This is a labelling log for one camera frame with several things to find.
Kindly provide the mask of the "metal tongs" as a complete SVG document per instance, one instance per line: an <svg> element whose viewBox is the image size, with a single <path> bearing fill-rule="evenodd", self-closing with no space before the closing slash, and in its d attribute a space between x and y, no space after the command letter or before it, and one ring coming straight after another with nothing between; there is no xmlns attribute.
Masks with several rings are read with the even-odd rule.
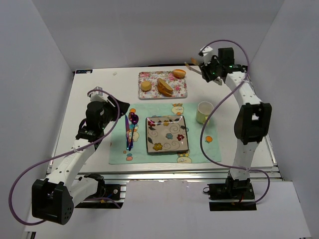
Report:
<svg viewBox="0 0 319 239"><path fill-rule="evenodd" d="M195 66L199 66L200 63L193 57L191 57L191 62L193 65ZM222 80L221 79L215 79L215 80L207 80L204 78L203 73L197 69L195 69L194 67L192 67L189 63L187 63L186 61L184 61L184 65L187 67L188 70L193 71L197 74L199 74L207 83L209 82L214 82L215 84L222 86Z"/></svg>

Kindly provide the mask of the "oval bread roll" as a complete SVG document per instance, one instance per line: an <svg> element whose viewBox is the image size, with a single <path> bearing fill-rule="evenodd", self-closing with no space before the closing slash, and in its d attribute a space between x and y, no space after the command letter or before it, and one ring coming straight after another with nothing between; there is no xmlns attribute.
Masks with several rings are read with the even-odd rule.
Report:
<svg viewBox="0 0 319 239"><path fill-rule="evenodd" d="M186 76L186 72L182 69L174 69L172 71L174 77L178 78L178 79L183 79Z"/></svg>

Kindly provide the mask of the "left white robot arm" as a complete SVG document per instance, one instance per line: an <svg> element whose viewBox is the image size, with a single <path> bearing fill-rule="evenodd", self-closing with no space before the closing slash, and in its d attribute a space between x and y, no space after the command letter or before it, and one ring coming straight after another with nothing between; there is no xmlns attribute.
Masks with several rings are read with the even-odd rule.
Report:
<svg viewBox="0 0 319 239"><path fill-rule="evenodd" d="M75 177L90 156L97 150L108 123L126 114L129 103L106 100L91 101L87 105L86 117L80 122L72 153L45 179L32 185L32 216L64 225L73 214L74 208L89 197L105 195L103 176L89 173L74 183Z"/></svg>

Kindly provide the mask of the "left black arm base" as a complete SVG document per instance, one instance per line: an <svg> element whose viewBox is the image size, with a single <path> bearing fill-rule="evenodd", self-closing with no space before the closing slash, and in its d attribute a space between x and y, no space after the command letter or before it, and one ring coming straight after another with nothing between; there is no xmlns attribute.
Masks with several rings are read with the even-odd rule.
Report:
<svg viewBox="0 0 319 239"><path fill-rule="evenodd" d="M75 179L71 196L75 208L120 209L124 203L125 191L125 185L108 183L103 176L90 173Z"/></svg>

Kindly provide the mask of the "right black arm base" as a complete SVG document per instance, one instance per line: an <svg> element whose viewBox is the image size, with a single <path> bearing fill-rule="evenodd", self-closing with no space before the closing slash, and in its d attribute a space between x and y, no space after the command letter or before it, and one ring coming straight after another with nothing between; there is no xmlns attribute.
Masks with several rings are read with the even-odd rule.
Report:
<svg viewBox="0 0 319 239"><path fill-rule="evenodd" d="M255 194L252 184L247 189L230 193L225 183L208 184L203 194L209 198L211 212L256 211Z"/></svg>

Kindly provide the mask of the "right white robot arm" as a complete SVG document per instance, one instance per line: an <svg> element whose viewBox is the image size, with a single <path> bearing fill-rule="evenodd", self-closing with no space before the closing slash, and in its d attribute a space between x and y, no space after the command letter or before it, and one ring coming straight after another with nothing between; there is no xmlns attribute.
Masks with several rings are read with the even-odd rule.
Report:
<svg viewBox="0 0 319 239"><path fill-rule="evenodd" d="M255 150L268 134L272 106L256 96L246 70L234 63L233 48L219 48L216 56L213 49L206 46L200 50L199 56L203 58L203 63L199 64L203 79L225 84L239 106L234 124L237 148L229 177L233 181L245 182L249 178Z"/></svg>

